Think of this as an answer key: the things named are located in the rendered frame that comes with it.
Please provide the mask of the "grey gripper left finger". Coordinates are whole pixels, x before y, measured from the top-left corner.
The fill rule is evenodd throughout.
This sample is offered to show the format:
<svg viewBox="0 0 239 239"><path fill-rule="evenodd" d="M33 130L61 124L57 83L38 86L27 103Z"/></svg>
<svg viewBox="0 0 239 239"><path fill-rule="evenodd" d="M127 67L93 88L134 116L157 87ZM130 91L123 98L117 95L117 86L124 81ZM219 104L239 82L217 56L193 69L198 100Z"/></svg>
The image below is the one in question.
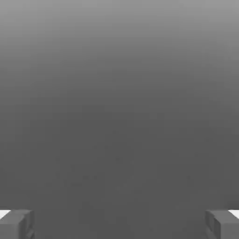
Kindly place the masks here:
<svg viewBox="0 0 239 239"><path fill-rule="evenodd" d="M35 239L33 210L0 210L0 239Z"/></svg>

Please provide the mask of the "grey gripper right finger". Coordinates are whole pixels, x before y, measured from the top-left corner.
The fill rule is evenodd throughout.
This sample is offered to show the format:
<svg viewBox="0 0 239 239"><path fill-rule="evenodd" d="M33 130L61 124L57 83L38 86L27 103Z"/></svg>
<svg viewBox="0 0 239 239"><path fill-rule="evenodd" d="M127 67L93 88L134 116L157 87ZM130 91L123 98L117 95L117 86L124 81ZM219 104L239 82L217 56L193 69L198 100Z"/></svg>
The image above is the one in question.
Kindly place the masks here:
<svg viewBox="0 0 239 239"><path fill-rule="evenodd" d="M206 210L206 239L239 239L239 210Z"/></svg>

